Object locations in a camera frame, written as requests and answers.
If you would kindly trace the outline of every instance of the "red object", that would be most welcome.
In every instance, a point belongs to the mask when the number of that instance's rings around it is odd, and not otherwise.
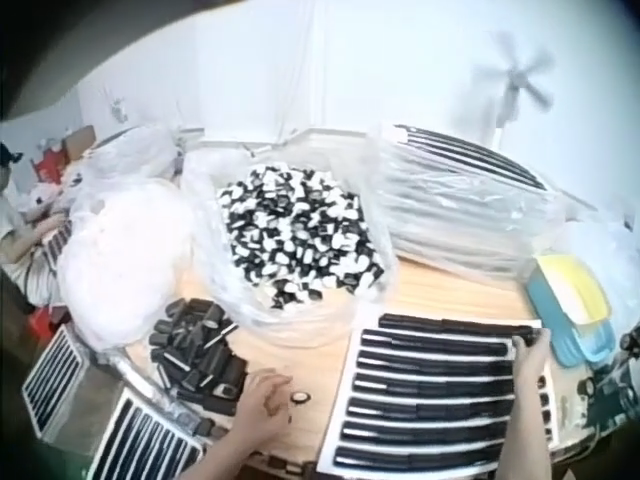
[[[54,152],[48,148],[42,154],[42,160],[38,163],[35,163],[32,160],[31,164],[36,171],[39,181],[60,185],[62,180],[62,171],[64,170],[66,161],[64,150]]]
[[[38,308],[29,315],[29,328],[41,344],[46,345],[51,341],[56,333],[56,328],[51,323],[49,307]]]

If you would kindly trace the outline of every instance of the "white wall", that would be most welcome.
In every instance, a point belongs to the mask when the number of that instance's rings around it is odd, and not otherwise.
[[[194,22],[187,18],[142,38],[78,83],[82,116],[98,140],[140,122],[202,125]],[[124,123],[112,115],[118,99]]]
[[[491,34],[512,32],[555,105],[523,98],[502,148],[592,203],[640,209],[640,41],[609,0],[247,0],[137,42],[78,86],[99,137],[130,120],[204,126],[212,140],[275,141],[310,125],[366,131],[381,120],[483,141],[501,85],[474,65],[504,65]]]
[[[68,130],[77,130],[83,125],[75,88],[51,107],[0,124],[0,138],[9,150],[24,153],[22,160],[12,167],[12,180],[20,193],[27,193],[37,182],[29,160],[36,163],[42,160],[38,149],[40,140],[63,139]]]
[[[554,94],[553,110],[543,115],[524,98],[503,150],[582,198],[622,195],[640,208],[640,42],[615,2],[319,1],[327,12],[325,125],[362,130],[400,120],[482,139],[477,108],[500,86],[474,87],[473,65],[501,65],[490,34],[506,30],[524,61],[545,46],[557,67],[536,79]]]
[[[275,142],[312,123],[314,0],[253,0],[197,17],[209,139]]]

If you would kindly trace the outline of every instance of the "sleeve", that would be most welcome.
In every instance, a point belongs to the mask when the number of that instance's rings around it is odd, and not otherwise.
[[[12,221],[11,205],[5,199],[0,198],[0,265],[7,263],[4,258],[4,246],[9,235],[16,230]]]

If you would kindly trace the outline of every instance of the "small round part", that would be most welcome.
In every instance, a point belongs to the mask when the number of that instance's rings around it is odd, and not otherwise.
[[[309,400],[311,400],[311,395],[307,392],[292,392],[291,393],[291,403],[294,405],[304,405]]]
[[[585,396],[587,398],[592,398],[596,393],[596,384],[593,381],[593,378],[585,378],[580,383],[578,383],[578,394]]]

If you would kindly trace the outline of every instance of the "yellow item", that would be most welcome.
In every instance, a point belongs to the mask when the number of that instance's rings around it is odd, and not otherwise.
[[[591,325],[611,316],[604,290],[576,257],[543,255],[536,260],[562,310],[575,325]]]

